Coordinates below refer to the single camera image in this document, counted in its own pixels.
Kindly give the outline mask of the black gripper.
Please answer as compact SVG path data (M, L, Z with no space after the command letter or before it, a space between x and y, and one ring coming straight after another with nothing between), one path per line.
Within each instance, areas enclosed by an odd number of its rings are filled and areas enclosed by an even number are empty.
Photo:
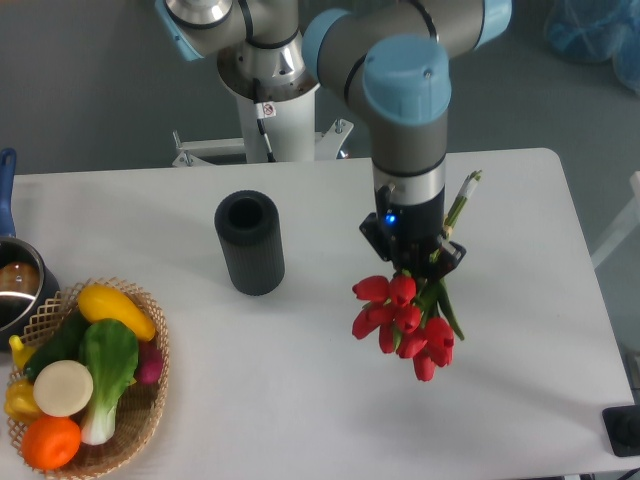
M415 278L444 278L455 270L467 249L444 238L444 194L416 205L392 201L393 190L383 186L375 193L376 210L359 230L383 261Z

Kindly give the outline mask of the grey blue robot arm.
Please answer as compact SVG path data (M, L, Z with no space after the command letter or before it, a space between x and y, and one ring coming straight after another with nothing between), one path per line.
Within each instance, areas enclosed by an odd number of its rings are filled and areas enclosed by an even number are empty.
M326 88L367 125L376 209L361 232L397 270L438 280L465 251L445 237L449 62L501 35L508 1L401 1L341 9L299 25L294 1L159 1L188 60L217 60L235 97L251 163L308 161Z

